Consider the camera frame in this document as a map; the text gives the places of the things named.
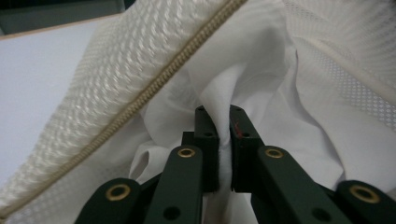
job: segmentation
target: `white table surface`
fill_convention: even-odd
[[[0,39],[0,188],[33,150],[103,20]]]

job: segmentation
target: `textured white fabric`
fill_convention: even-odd
[[[113,178],[128,177],[131,158],[138,153],[139,145],[149,140],[143,120],[137,116],[79,167],[11,216],[7,223],[74,223],[84,203],[99,186]]]
[[[224,2],[137,1],[103,25],[32,155],[0,190],[0,214],[87,146]]]
[[[228,109],[234,104],[246,109],[267,145],[288,150],[319,184],[334,188],[340,180],[352,178],[384,191],[394,189],[396,59],[390,38],[396,32],[388,23],[394,18],[391,3],[375,2],[249,1],[139,117],[82,165],[96,168],[89,164],[94,160],[102,167],[116,167],[133,161],[130,177],[144,182],[162,170],[170,149],[180,144],[181,133],[192,131],[194,108],[204,105],[221,137],[221,186],[205,196],[203,222],[257,223],[248,195],[229,191]],[[387,86],[384,91],[377,88],[382,85]],[[107,158],[110,153],[113,159]],[[68,192],[79,188],[76,184]],[[49,194],[50,190],[33,203]],[[26,209],[46,201],[41,200]],[[81,202],[75,204],[64,223],[77,215]],[[53,220],[59,209],[40,220]],[[11,220],[30,220],[31,215],[19,214]]]

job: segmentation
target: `crumpled white fabric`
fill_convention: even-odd
[[[347,178],[384,191],[396,187],[389,178],[395,133],[315,70],[308,46],[290,40],[284,13],[280,3],[249,1],[150,101],[139,118],[150,140],[138,147],[131,178],[143,183],[158,174],[182,132],[193,131],[194,109],[204,105],[221,146],[220,190],[204,197],[203,222],[257,223],[249,195],[230,192],[232,104],[247,111],[266,145],[288,150],[319,184],[334,189]]]

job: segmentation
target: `brass grommet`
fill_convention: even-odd
[[[265,150],[265,155],[272,157],[272,158],[282,158],[283,157],[283,152],[281,152],[279,149],[275,148],[268,148]]]
[[[115,194],[114,190],[116,190],[116,189],[121,189],[121,190],[123,190],[123,192]],[[130,192],[131,192],[131,189],[129,188],[128,185],[118,184],[118,185],[114,185],[113,187],[111,187],[107,190],[106,197],[111,202],[120,201],[120,200],[126,198]]]
[[[379,203],[379,196],[369,188],[360,185],[353,185],[349,188],[350,193],[366,203]]]
[[[182,158],[190,158],[195,155],[195,151],[190,148],[182,148],[178,151],[177,155]]]

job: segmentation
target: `red marking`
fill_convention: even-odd
[[[238,136],[238,138],[242,138],[244,135],[242,135],[242,131],[241,131],[241,129],[239,128],[239,121],[237,121],[237,122],[233,125],[233,127],[235,128],[236,135]]]

